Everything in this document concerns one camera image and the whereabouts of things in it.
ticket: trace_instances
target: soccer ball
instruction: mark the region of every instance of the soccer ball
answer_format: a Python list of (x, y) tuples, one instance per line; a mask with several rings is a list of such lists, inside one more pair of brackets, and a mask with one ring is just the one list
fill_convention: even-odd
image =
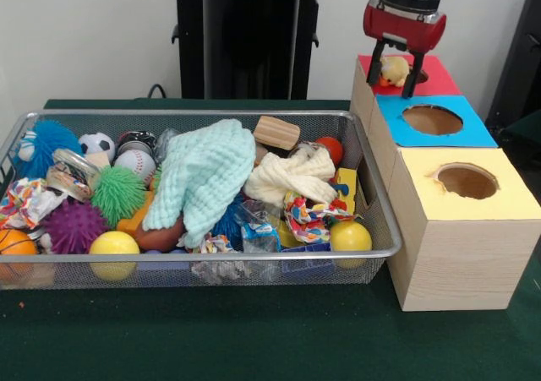
[(79, 144), (83, 150), (84, 155), (91, 155), (92, 153), (100, 153), (105, 151), (109, 162), (115, 158), (117, 152), (115, 142), (104, 133), (84, 134), (79, 139)]

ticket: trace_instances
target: red box top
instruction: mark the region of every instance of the red box top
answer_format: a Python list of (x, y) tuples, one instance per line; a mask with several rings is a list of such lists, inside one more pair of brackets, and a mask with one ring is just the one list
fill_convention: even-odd
[[(404, 57), (410, 66), (413, 65), (412, 55), (398, 56)], [(372, 56), (359, 56), (358, 59), (361, 62), (364, 73), (368, 75)], [(423, 71), (428, 75), (429, 79), (424, 83), (417, 84), (415, 87), (416, 96), (462, 95), (461, 91), (456, 86), (455, 81), (453, 81), (453, 78), (437, 56), (426, 56), (424, 58)], [(375, 95), (402, 94), (402, 88), (397, 88), (394, 86), (382, 87), (379, 84), (372, 87), (372, 91)]]

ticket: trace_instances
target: black cable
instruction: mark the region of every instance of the black cable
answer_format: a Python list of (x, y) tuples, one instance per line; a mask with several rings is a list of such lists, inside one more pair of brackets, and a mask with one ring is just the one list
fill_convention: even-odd
[(154, 91), (156, 91), (156, 89), (160, 91), (161, 98), (167, 98), (166, 91), (163, 89), (163, 87), (160, 84), (152, 85), (152, 87), (150, 88), (149, 94), (146, 97), (152, 98), (152, 96), (154, 95)]

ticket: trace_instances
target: stacked boxes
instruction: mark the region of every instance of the stacked boxes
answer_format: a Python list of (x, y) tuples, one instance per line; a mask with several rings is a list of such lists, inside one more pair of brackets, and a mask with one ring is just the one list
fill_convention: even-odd
[(409, 100), (369, 87), (369, 63), (351, 111), (404, 238), (388, 262), (402, 309), (505, 309), (541, 233), (538, 202), (436, 57)]

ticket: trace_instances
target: white wall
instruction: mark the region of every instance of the white wall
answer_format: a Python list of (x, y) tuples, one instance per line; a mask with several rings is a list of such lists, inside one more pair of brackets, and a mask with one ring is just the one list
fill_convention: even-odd
[[(310, 98), (347, 99), (368, 0), (320, 0)], [(443, 0), (447, 31), (436, 49), (485, 115), (523, 0)], [(0, 0), (0, 139), (17, 115), (48, 98), (134, 98), (162, 83), (179, 95), (170, 44), (176, 0)]]

